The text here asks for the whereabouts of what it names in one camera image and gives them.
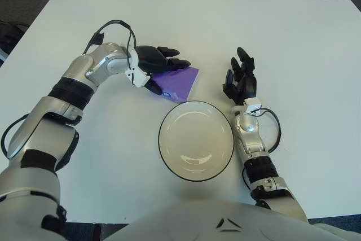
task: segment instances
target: purple sponge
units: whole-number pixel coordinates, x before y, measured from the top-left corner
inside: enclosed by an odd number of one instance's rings
[[[162,88],[164,98],[176,103],[183,103],[188,101],[198,71],[196,68],[187,67],[153,75],[152,79]]]

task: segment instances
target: white table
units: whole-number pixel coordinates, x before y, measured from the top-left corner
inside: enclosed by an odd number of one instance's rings
[[[234,104],[222,84],[242,46],[256,61],[257,96],[283,128],[273,162],[307,216],[361,213],[361,13],[350,0],[50,0],[0,69],[0,131],[49,93],[111,19],[129,23],[139,45],[178,49],[200,69],[191,98],[229,119]],[[105,41],[127,35],[109,27]],[[236,153],[206,182],[167,169],[157,136],[174,106],[124,75],[99,88],[77,126],[71,162],[59,172],[69,221],[129,223],[186,199],[253,203]],[[261,126],[270,145],[275,124],[264,117]],[[0,169],[6,166],[1,156]]]

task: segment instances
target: robotic hand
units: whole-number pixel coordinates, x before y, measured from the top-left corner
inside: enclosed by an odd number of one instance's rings
[[[234,72],[228,70],[223,91],[236,103],[232,109],[236,114],[233,129],[244,170],[250,181],[251,196],[257,206],[307,222],[305,213],[283,178],[279,177],[269,155],[280,141],[280,125],[277,141],[269,150],[266,150],[258,133],[257,116],[260,116],[260,110],[269,111],[273,116],[275,114],[270,109],[261,108],[261,102],[256,97],[254,60],[241,47],[238,47],[237,54],[242,65],[239,66],[235,58],[231,59]]]
[[[109,24],[126,27],[133,35],[135,46],[102,44]],[[99,46],[90,54],[92,44]],[[174,59],[179,52],[167,47],[136,46],[130,26],[112,20],[92,37],[84,54],[77,57],[65,71],[48,96],[40,99],[18,128],[5,148],[9,166],[0,174],[0,221],[2,236],[7,240],[64,240],[60,229],[66,211],[60,206],[60,185],[56,171],[64,167],[76,148],[78,124],[83,110],[101,83],[111,75],[125,73],[136,87],[145,86],[161,94],[152,74],[174,71],[190,65]]]

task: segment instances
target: black wire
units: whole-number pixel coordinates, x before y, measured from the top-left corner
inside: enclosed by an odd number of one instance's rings
[[[279,121],[279,119],[278,119],[278,117],[277,117],[277,115],[276,115],[275,112],[273,112],[273,111],[270,110],[269,108],[265,108],[265,107],[261,107],[260,110],[264,110],[264,112],[263,112],[262,114],[260,114],[260,115],[253,115],[253,116],[255,116],[255,117],[261,117],[261,116],[263,116],[263,114],[265,114],[266,112],[268,112],[268,113],[272,114],[273,118],[275,118],[275,120],[276,120],[276,122],[277,122],[277,126],[278,126],[277,140],[276,140],[275,144],[273,144],[273,146],[268,150],[268,153],[270,154],[270,153],[272,153],[272,152],[278,147],[278,145],[280,144],[281,134],[282,134],[282,132],[281,132],[281,124],[280,124],[280,121]]]
[[[272,110],[270,110],[269,108],[265,108],[265,107],[261,107],[260,109],[256,109],[254,111],[251,111],[251,113],[255,112],[255,111],[258,111],[258,110],[264,110],[264,112],[262,112],[261,114],[259,115],[253,115],[254,117],[261,117],[263,116],[266,112],[272,114],[272,116],[275,118],[276,122],[277,122],[277,126],[278,126],[278,134],[277,134],[277,140],[275,142],[275,144],[272,145],[272,147],[268,150],[268,153],[272,153],[277,147],[278,145],[280,144],[280,141],[281,141],[281,124],[280,124],[280,121],[276,115],[275,112],[273,112]],[[250,187],[249,185],[247,184],[246,180],[245,180],[245,177],[244,177],[244,172],[245,172],[245,168],[243,168],[242,170],[242,179],[243,179],[243,182],[244,184],[246,185],[246,187],[248,188],[248,190],[250,191]]]
[[[4,133],[1,136],[1,150],[2,153],[5,155],[5,157],[7,158],[7,151],[5,148],[5,138],[7,133],[10,131],[11,128],[14,127],[14,125],[16,125],[17,123],[21,122],[22,120],[25,120],[28,117],[29,114],[25,114],[23,117],[17,119],[16,121],[14,121],[11,125],[9,125],[6,130],[4,131]]]
[[[250,187],[249,187],[249,185],[247,184],[247,182],[246,182],[246,179],[244,178],[244,172],[245,172],[245,168],[243,168],[243,170],[242,170],[242,179],[243,179],[243,182],[244,182],[244,184],[246,185],[246,187],[248,188],[248,190],[250,191]]]
[[[126,61],[128,62],[128,67],[130,69],[130,62],[129,62],[129,42],[130,42],[131,32],[129,32],[128,43],[126,44]]]
[[[130,34],[132,35],[133,37],[133,46],[134,48],[137,46],[137,39],[135,38],[135,34],[133,32],[133,30],[130,28],[130,25],[128,25],[127,23],[125,23],[124,21],[122,20],[111,20],[107,23],[105,23],[104,25],[102,25],[96,32],[95,34],[99,34],[104,28],[106,28],[107,26],[109,25],[112,25],[112,24],[119,24],[119,25],[122,25],[123,27],[125,27],[126,29],[128,29],[130,31]],[[85,47],[84,49],[84,52],[83,52],[83,55],[85,55],[88,51],[88,49],[90,48],[90,46],[92,46],[93,44],[91,43],[91,39],[90,41],[88,42],[87,46]]]

